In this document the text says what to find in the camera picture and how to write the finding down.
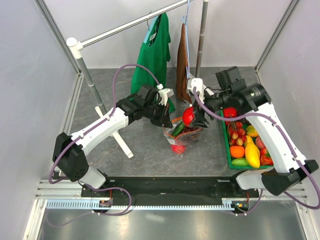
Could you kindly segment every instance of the blue string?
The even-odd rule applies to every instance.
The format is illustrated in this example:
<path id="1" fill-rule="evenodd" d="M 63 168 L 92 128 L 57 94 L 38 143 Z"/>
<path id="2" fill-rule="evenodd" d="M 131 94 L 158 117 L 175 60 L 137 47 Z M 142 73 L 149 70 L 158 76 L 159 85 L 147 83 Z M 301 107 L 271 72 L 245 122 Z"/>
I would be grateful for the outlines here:
<path id="1" fill-rule="evenodd" d="M 187 61 L 188 61 L 188 66 L 185 67 L 187 79 L 189 79 L 189 76 L 190 76 L 189 43 L 188 43 L 188 28 L 187 28 L 189 7 L 190 7 L 190 0 L 188 0 L 188 7 L 186 10 L 186 15 L 182 17 L 182 21 L 184 23 L 184 29 L 185 29 L 186 54 L 187 54 Z"/>

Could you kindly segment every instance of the gray floor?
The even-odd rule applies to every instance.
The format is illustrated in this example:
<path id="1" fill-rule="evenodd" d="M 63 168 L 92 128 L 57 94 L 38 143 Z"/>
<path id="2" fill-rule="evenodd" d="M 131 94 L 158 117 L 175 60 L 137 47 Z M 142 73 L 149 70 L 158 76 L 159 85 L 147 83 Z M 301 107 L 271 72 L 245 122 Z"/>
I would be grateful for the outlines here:
<path id="1" fill-rule="evenodd" d="M 218 87 L 216 72 L 226 67 L 202 67 L 200 77 L 209 87 Z M 256 83 L 253 67 L 240 67 L 247 85 Z M 91 69 L 93 81 L 109 110 L 113 105 L 111 82 L 116 69 Z M 130 94 L 133 68 L 123 69 L 116 82 L 117 100 Z M 167 87 L 175 90 L 176 69 L 167 69 Z M 181 117 L 186 104 L 175 96 L 171 97 L 176 111 L 171 120 Z M 95 112 L 96 102 L 84 81 L 76 106 L 71 133 L 79 131 L 98 119 Z M 163 129 L 141 119 L 120 131 L 120 135 L 134 154 L 127 158 L 117 142 L 108 137 L 87 156 L 89 164 L 106 172 L 109 176 L 231 176 L 236 170 L 228 168 L 227 154 L 222 135 L 221 122 L 209 121 L 210 128 L 205 129 L 201 141 L 189 147 L 184 154 L 173 153 L 170 144 L 163 136 Z"/>
<path id="2" fill-rule="evenodd" d="M 88 210 L 47 209 L 61 225 Z M 87 215 L 58 228 L 42 221 L 39 240 L 304 240 L 295 203 L 259 203 L 248 216 L 221 211 L 136 210 L 123 216 Z"/>

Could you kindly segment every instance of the green vegetable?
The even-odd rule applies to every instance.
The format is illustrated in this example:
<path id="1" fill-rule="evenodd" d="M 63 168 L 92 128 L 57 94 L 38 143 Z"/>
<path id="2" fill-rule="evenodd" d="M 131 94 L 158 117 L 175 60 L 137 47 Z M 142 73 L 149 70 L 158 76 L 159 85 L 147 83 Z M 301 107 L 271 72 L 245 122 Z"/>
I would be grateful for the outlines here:
<path id="1" fill-rule="evenodd" d="M 249 163 L 247 162 L 247 159 L 245 158 L 236 158 L 232 160 L 233 166 L 249 166 Z"/>
<path id="2" fill-rule="evenodd" d="M 171 134 L 171 136 L 176 138 L 182 132 L 183 129 L 185 129 L 185 124 L 183 121 L 181 121 L 178 124 L 178 126 L 176 126 L 175 129 L 173 130 L 173 133 Z"/>

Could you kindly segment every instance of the robotic arm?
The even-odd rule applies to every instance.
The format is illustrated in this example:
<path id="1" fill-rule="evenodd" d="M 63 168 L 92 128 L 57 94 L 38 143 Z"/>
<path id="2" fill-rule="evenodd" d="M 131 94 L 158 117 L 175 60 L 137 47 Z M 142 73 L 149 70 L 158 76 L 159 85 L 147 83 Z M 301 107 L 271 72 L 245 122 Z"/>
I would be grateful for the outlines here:
<path id="1" fill-rule="evenodd" d="M 297 160 L 304 164 L 309 173 L 319 168 L 315 160 L 307 160 L 294 145 L 276 114 L 271 98 L 261 84 L 246 86 L 237 67 L 218 72 L 216 76 L 222 89 L 221 92 L 213 93 L 209 88 L 205 88 L 200 78 L 189 80 L 188 90 L 195 89 L 199 100 L 213 113 L 229 107 L 238 109 L 240 114 L 245 115 L 257 130 L 274 163 L 273 168 L 248 170 L 238 174 L 236 182 L 241 189 L 267 189 L 277 196 L 306 177 Z M 209 123 L 204 117 L 205 110 L 199 106 L 197 101 L 194 102 L 193 109 L 194 121 L 190 126 L 208 127 Z M 286 141 L 294 149 L 296 157 L 292 155 Z"/>
<path id="2" fill-rule="evenodd" d="M 81 181 L 95 189 L 101 188 L 107 176 L 89 166 L 86 156 L 111 134 L 142 117 L 150 119 L 153 125 L 172 128 L 167 101 L 173 94 L 173 90 L 169 88 L 158 90 L 153 86 L 143 85 L 138 93 L 119 100 L 111 117 L 109 115 L 112 109 L 102 118 L 70 136 L 64 132 L 59 134 L 55 142 L 53 162 L 67 145 L 80 136 L 81 139 L 70 147 L 57 166 L 71 182 Z"/>

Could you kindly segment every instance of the green shirt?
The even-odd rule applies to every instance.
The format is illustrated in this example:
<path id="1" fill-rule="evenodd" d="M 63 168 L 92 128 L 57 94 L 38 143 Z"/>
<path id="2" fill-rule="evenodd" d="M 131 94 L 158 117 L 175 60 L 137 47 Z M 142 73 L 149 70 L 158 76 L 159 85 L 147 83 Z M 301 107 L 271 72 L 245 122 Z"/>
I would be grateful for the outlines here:
<path id="1" fill-rule="evenodd" d="M 155 38 L 150 40 L 150 36 L 155 32 Z M 169 34 L 169 20 L 166 13 L 159 16 L 159 20 L 154 24 L 150 36 L 146 43 L 142 43 L 137 63 L 149 69 L 165 88 L 167 62 L 171 58 L 169 51 L 171 38 Z M 157 83 L 147 71 L 136 67 L 131 82 L 131 93 L 137 93 L 144 84 L 157 86 Z M 175 106 L 170 99 L 168 102 L 170 104 L 169 112 L 171 113 L 175 110 Z"/>

